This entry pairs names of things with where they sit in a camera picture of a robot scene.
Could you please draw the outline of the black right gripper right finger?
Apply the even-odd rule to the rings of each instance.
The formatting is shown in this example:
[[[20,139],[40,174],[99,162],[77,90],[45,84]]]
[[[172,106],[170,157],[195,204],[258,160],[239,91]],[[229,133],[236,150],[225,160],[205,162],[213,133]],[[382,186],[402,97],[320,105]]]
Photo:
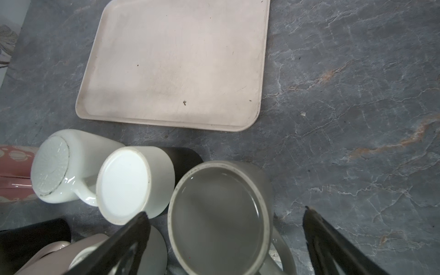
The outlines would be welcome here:
[[[316,210],[306,207],[302,226],[316,275],[386,275]]]

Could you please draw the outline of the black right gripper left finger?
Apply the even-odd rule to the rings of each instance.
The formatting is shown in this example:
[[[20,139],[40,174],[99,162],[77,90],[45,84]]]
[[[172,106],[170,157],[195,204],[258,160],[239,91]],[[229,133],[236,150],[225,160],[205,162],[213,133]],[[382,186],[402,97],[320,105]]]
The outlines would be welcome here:
[[[135,275],[150,232],[148,215],[140,212],[66,274],[108,275],[114,270],[116,275]]]

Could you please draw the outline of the grey ceramic mug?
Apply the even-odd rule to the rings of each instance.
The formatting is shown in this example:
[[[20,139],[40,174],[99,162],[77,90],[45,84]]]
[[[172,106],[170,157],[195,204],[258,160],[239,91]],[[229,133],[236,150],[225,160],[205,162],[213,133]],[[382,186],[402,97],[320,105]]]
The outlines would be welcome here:
[[[178,182],[168,210],[174,254],[190,275],[294,275],[273,224],[273,186],[246,162],[209,161]]]

